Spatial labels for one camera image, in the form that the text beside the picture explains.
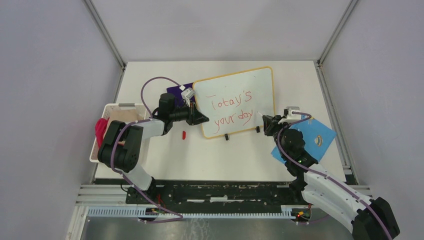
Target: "white table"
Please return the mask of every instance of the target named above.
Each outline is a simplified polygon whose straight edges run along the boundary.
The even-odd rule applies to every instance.
[[[129,62],[126,66],[117,103],[141,103],[140,90],[150,78],[164,76],[179,84],[214,76],[270,66],[274,74],[277,114],[287,106],[298,106],[302,112],[330,127],[330,119],[312,61],[166,61]],[[160,94],[174,84],[158,79],[144,90],[147,106],[158,106]],[[206,139],[200,125],[175,122],[165,136],[150,139],[146,159],[140,164],[155,179],[211,181],[292,181],[286,167],[271,156],[275,147],[272,137],[244,131],[229,136]],[[345,181],[342,161],[333,141],[320,163],[337,178]],[[121,176],[99,163],[96,179],[119,179]]]

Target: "purple cable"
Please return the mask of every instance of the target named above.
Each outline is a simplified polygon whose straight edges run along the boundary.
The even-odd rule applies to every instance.
[[[151,79],[149,79],[148,81],[146,81],[146,82],[144,83],[143,87],[141,88],[140,96],[141,96],[141,102],[143,103],[144,107],[146,108],[146,110],[147,110],[148,114],[150,115],[150,117],[149,117],[149,118],[153,118],[153,115],[152,115],[152,112],[150,111],[150,109],[147,107],[147,105],[146,105],[146,103],[145,103],[145,100],[144,100],[144,98],[143,98],[143,91],[145,90],[146,85],[147,85],[148,83],[150,83],[151,81],[155,80],[155,79],[166,79],[166,80],[168,80],[168,81],[173,82],[173,83],[174,83],[174,84],[176,84],[178,87],[180,87],[180,86],[181,86],[178,82],[176,82],[176,81],[174,81],[174,80],[172,80],[171,78],[168,78],[168,77],[166,77],[166,76],[157,76],[157,77],[151,78]]]
[[[146,108],[146,110],[147,110],[147,112],[148,112],[148,114],[150,115],[150,117],[148,118],[148,119],[143,119],[143,120],[138,120],[138,121],[132,121],[132,122],[130,122],[130,123],[128,123],[128,124],[126,124],[123,128],[122,128],[122,130],[119,132],[119,134],[118,134],[118,136],[117,136],[117,138],[116,138],[116,141],[115,141],[115,143],[113,144],[113,148],[112,148],[112,153],[111,153],[111,156],[110,156],[110,168],[112,169],[112,171],[114,171],[115,173],[118,173],[118,174],[120,174],[121,176],[122,176],[122,178],[125,180],[125,181],[127,181],[128,182],[128,184],[129,185],[131,185],[133,188],[135,188],[136,190],[137,190],[137,192],[139,192],[142,196],[143,196],[143,198],[145,198],[150,204],[152,204],[152,205],[154,205],[154,206],[156,206],[157,208],[159,208],[159,209],[161,209],[161,210],[163,210],[163,211],[165,211],[165,212],[167,212],[167,213],[170,213],[170,214],[173,214],[173,215],[176,215],[176,216],[178,216],[178,218],[171,218],[171,219],[165,219],[165,220],[159,220],[159,221],[145,221],[145,223],[147,223],[147,224],[160,224],[160,223],[168,223],[168,222],[174,222],[174,221],[179,221],[179,220],[182,220],[183,219],[183,215],[181,215],[181,214],[179,214],[179,213],[177,213],[177,212],[174,212],[174,211],[172,211],[172,210],[169,210],[169,209],[167,209],[167,208],[164,208],[164,207],[162,207],[162,206],[160,206],[159,204],[156,204],[156,202],[154,202],[154,201],[152,201],[138,186],[136,186],[130,179],[128,179],[128,177],[127,176],[125,176],[124,175],[124,173],[123,172],[121,172],[121,171],[118,171],[118,170],[116,170],[115,169],[115,164],[114,164],[114,158],[115,158],[115,152],[116,152],[116,150],[117,150],[117,146],[118,146],[118,142],[119,142],[119,140],[121,139],[121,137],[122,137],[122,134],[124,134],[124,132],[125,132],[125,130],[129,127],[129,126],[131,126],[131,125],[134,125],[134,124],[138,124],[138,123],[144,123],[144,122],[149,122],[149,121],[151,121],[152,120],[152,118],[153,118],[153,115],[152,115],[152,112],[150,111],[150,109],[147,107],[147,105],[146,105],[146,103],[145,103],[145,100],[144,100],[144,98],[143,98],[143,91],[144,91],[144,89],[145,89],[145,86],[149,83],[149,82],[151,82],[151,81],[153,81],[153,80],[155,80],[155,79],[166,79],[166,80],[169,80],[169,81],[171,81],[171,82],[173,82],[173,83],[175,83],[177,86],[181,86],[180,84],[178,84],[176,81],[174,81],[174,80],[172,80],[172,79],[170,79],[170,78],[168,78],[168,77],[164,77],[164,76],[157,76],[157,77],[154,77],[154,78],[151,78],[151,79],[149,79],[147,82],[145,82],[145,84],[143,85],[143,87],[141,88],[141,102],[143,103],[143,105],[144,105],[144,107]]]
[[[304,112],[293,112],[294,114],[299,114],[299,115],[303,115],[303,116],[308,116],[307,118],[305,118],[305,119],[302,119],[302,120],[299,120],[299,121],[296,121],[296,122],[293,122],[292,124],[289,124],[289,126],[288,127],[290,127],[291,125],[294,125],[294,124],[298,124],[298,123],[301,123],[301,122],[303,122],[303,121],[307,121],[307,120],[309,120],[309,119],[311,119],[311,115],[310,114],[308,114],[308,113],[304,113]],[[377,213],[371,208],[371,206],[370,205],[368,205],[368,203],[366,203],[364,200],[362,200],[362,199],[360,199],[360,197],[358,196],[358,195],[356,195],[355,193],[353,193],[351,190],[349,190],[347,187],[345,187],[343,184],[341,184],[341,183],[339,183],[337,180],[335,180],[334,178],[332,178],[331,176],[327,176],[326,174],[324,174],[324,173],[322,173],[322,172],[320,172],[320,171],[317,171],[317,170],[314,170],[314,169],[310,169],[310,168],[308,168],[308,167],[306,167],[306,166],[303,166],[302,164],[300,164],[300,163],[298,163],[297,161],[295,161],[294,159],[292,159],[285,151],[284,151],[284,149],[283,149],[283,147],[281,146],[281,141],[280,141],[280,136],[281,136],[281,133],[283,132],[283,130],[284,130],[285,128],[282,128],[279,132],[278,132],[278,135],[277,135],[277,146],[278,146],[278,149],[282,152],[282,154],[284,154],[284,156],[288,159],[288,160],[290,160],[292,163],[294,163],[294,164],[296,164],[298,167],[300,167],[300,168],[302,168],[302,169],[304,169],[304,170],[306,170],[306,171],[310,171],[310,172],[312,172],[312,173],[314,173],[314,174],[318,174],[318,175],[320,175],[320,176],[322,176],[322,177],[325,177],[325,178],[327,178],[327,179],[329,179],[330,181],[332,181],[334,184],[336,184],[337,186],[339,186],[341,189],[343,189],[344,191],[346,191],[348,194],[350,194],[352,197],[354,197],[356,200],[358,200],[361,204],[363,204],[368,210],[369,210],[369,212],[374,216],[374,218],[377,220],[377,222],[380,224],[380,226],[381,226],[381,228],[383,229],[383,231],[384,231],[384,233],[385,233],[385,235],[387,236],[387,238],[389,239],[389,240],[393,240],[392,239],[392,236],[390,235],[390,233],[389,233],[389,230],[387,229],[387,227],[384,225],[384,223],[383,223],[383,221],[380,219],[380,217],[377,215]]]
[[[125,130],[129,126],[134,125],[134,124],[138,124],[138,123],[148,122],[148,121],[151,121],[151,118],[139,120],[139,121],[132,121],[122,128],[122,130],[118,134],[118,137],[116,138],[115,143],[113,144],[112,153],[111,153],[111,156],[110,156],[110,168],[115,173],[122,175],[123,179],[125,179],[128,182],[129,185],[131,185],[133,188],[135,188],[137,190],[137,192],[139,192],[143,196],[143,198],[145,198],[149,203],[151,203],[152,205],[155,205],[157,208],[159,208],[159,209],[161,209],[161,210],[163,210],[167,213],[170,213],[170,214],[173,214],[173,215],[176,215],[176,216],[179,217],[179,218],[171,218],[171,219],[165,219],[165,220],[159,220],[159,221],[145,221],[145,223],[147,223],[147,224],[160,224],[160,223],[168,223],[168,222],[173,222],[173,221],[179,221],[179,220],[183,219],[183,215],[181,215],[177,212],[174,212],[172,210],[169,210],[167,208],[164,208],[164,207],[160,206],[159,204],[156,204],[156,202],[152,201],[138,186],[136,186],[130,179],[128,179],[127,176],[125,176],[121,171],[118,171],[118,170],[115,169],[114,157],[115,157],[115,152],[116,152],[116,149],[117,149],[117,146],[118,146],[119,139],[121,139],[122,134],[125,132]]]

